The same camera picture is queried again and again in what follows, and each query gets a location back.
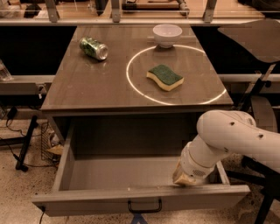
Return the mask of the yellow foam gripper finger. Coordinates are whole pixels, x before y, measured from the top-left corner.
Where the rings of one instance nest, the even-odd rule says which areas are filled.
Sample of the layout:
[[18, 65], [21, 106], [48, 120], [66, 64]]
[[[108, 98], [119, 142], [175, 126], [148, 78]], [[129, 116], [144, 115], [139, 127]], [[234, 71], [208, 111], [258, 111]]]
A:
[[177, 163], [176, 169], [172, 174], [172, 182], [179, 186], [190, 186], [196, 183], [196, 180], [186, 175], [181, 167], [180, 163]]

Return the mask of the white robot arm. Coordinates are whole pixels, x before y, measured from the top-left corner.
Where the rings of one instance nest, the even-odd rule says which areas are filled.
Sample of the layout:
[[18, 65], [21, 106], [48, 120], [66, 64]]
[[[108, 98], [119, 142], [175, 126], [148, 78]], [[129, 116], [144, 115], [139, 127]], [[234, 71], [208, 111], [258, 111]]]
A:
[[280, 172], [280, 134], [256, 126], [242, 111], [210, 110], [197, 121], [197, 136], [181, 151], [172, 175], [176, 185], [195, 185], [231, 154], [253, 158]]

